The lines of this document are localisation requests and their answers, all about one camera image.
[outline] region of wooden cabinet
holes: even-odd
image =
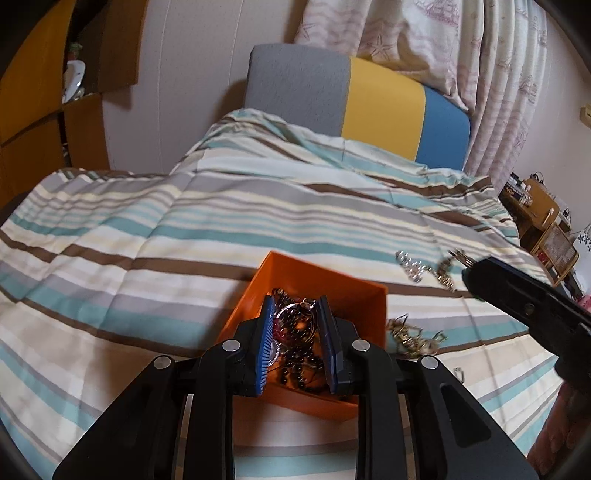
[[[0,79],[0,144],[61,108],[66,36],[76,0],[60,0],[25,39]]]
[[[50,173],[63,168],[64,158],[57,119],[49,119],[1,147],[0,163],[5,174],[0,184],[8,185],[10,198],[32,190]]]
[[[109,156],[100,95],[94,93],[67,103],[63,110],[72,167],[108,170]]]
[[[14,194],[11,186],[8,184],[8,178],[4,173],[2,161],[0,161],[0,208],[2,208],[2,205],[6,205],[12,197],[14,197]]]
[[[61,104],[64,54],[76,1],[55,1],[0,79],[0,207],[66,166],[62,142],[68,143],[73,167],[109,169],[100,93]],[[90,70],[98,74],[95,85],[101,92],[137,83],[147,3],[110,0],[102,12],[104,23],[88,38],[96,43],[96,65]]]

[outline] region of jewelry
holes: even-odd
[[[437,269],[431,267],[430,265],[425,265],[419,260],[409,257],[408,253],[402,250],[396,252],[396,260],[400,262],[406,271],[408,278],[410,278],[413,282],[419,283],[423,279],[423,273],[429,272],[444,288],[452,292],[456,291],[453,285],[453,280],[447,273],[447,270],[452,264],[451,258],[443,260],[437,266]]]
[[[274,288],[275,319],[273,338],[278,345],[277,359],[282,364],[279,382],[287,385],[291,378],[293,384],[308,393],[319,393],[326,385],[310,387],[308,383],[315,379],[316,374],[324,369],[322,359],[314,354],[317,323],[314,315],[315,300],[297,301],[283,289]],[[304,367],[313,370],[311,380],[304,378]]]
[[[439,344],[447,340],[443,332],[437,332],[432,338],[423,338],[423,329],[407,324],[408,315],[402,315],[388,321],[386,330],[396,342],[397,352],[410,358],[423,355],[434,355]]]

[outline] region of bed headboard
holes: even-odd
[[[330,50],[257,45],[245,106],[429,167],[461,170],[470,122],[442,95],[390,69]]]

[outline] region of metal screw head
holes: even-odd
[[[370,344],[367,340],[363,340],[358,338],[357,340],[353,341],[353,348],[358,352],[367,352],[369,350]]]
[[[240,348],[240,342],[238,340],[234,340],[233,338],[230,340],[226,340],[222,343],[222,348],[226,352],[235,352]]]
[[[156,360],[154,360],[154,368],[157,368],[158,370],[164,370],[165,368],[170,367],[171,363],[172,362],[170,361],[170,358],[167,356],[159,356]]]
[[[535,307],[533,303],[526,303],[523,307],[523,313],[528,317],[534,313]]]
[[[424,356],[421,358],[421,365],[429,370],[435,370],[439,366],[439,360],[434,356]]]

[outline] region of plate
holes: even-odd
[[[86,64],[82,60],[69,60],[66,72],[64,73],[64,92],[61,96],[61,102],[69,102],[84,78]]]

